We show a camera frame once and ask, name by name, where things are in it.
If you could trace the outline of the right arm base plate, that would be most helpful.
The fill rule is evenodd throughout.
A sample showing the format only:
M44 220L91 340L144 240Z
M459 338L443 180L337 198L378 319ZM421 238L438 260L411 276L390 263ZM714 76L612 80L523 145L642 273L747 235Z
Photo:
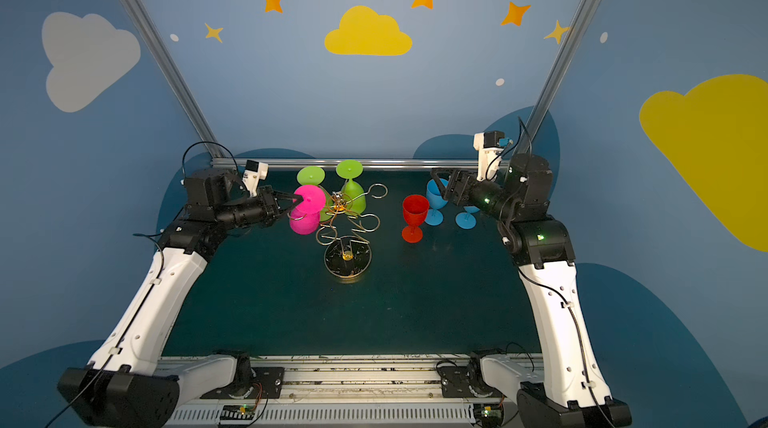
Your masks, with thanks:
M440 378L444 398L501 398L502 393L488 386L470 365L438 363L435 368Z

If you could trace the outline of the red wine glass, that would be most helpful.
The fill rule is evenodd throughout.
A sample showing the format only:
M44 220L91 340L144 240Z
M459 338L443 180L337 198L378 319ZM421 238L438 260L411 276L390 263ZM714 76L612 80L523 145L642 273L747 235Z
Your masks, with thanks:
M406 226L401 231L401 236L406 242L415 244L422 240L421 225L426 221L429 209L429 202L422 195L409 195L404 199L402 210Z

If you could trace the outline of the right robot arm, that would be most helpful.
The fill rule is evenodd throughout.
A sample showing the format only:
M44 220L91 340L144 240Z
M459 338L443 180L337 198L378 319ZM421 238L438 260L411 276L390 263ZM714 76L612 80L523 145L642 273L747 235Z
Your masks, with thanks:
M517 154L502 183L467 170L434 168L430 175L444 200L474 206L495 220L531 304L542 374L523 372L506 355L484 355L482 382L513 398L526 427L630 426L630 407L612 395L591 346L568 230L548 212L549 162Z

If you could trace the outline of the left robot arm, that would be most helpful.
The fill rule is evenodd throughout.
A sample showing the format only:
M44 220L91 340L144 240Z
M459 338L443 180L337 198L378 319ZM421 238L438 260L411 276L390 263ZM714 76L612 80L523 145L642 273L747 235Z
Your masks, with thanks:
M302 196L264 184L267 165L245 171L208 168L186 174L184 217L155 240L152 264L122 318L83 368L69 368L57 389L94 427L162 427L175 409L215 390L252 394L254 375L242 352L209 355L185 368L156 372L180 309L230 231L268 227Z

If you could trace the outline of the pink wine glass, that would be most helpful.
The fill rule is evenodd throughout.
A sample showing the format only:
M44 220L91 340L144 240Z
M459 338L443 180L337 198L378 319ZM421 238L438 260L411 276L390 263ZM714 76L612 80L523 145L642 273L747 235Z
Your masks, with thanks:
M294 191L302 201L290 212L290 228L298 235L313 234L319 227L320 214L325 209L324 191L315 185L302 185Z

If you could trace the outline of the green wine glass front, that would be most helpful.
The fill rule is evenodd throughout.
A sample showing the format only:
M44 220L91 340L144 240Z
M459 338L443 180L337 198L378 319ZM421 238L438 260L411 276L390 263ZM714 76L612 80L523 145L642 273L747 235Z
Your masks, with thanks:
M319 220L321 223L327 222L331 218L331 214L328 209L332 205L332 198L329 192L322 186L326 173L322 167L319 166L307 166L302 168L297 173L297 181L300 185L313 185L319 187L325 196L325 206L319 213Z

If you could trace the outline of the blue wine glass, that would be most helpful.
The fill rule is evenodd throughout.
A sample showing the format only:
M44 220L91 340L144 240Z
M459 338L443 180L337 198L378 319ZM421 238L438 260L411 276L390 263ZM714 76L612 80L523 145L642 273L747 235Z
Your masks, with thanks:
M429 226L438 226L444 221L442 209L447 205L447 201L444 199L436 199L431 196L430 181L426 185L425 192L425 197L429 202L429 210L427 212L425 223Z
M479 209L475 206L464 206L462 211L455 217L456 224L464 230L473 229L477 224L475 217L477 212L479 212Z

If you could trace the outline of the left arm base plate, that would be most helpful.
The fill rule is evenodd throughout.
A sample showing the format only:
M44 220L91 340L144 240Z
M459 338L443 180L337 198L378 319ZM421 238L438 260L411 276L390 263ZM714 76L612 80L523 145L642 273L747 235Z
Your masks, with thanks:
M256 400L278 399L281 395L285 369L283 367L251 368L246 381L235 379L225 387L213 389L201 396L202 399Z

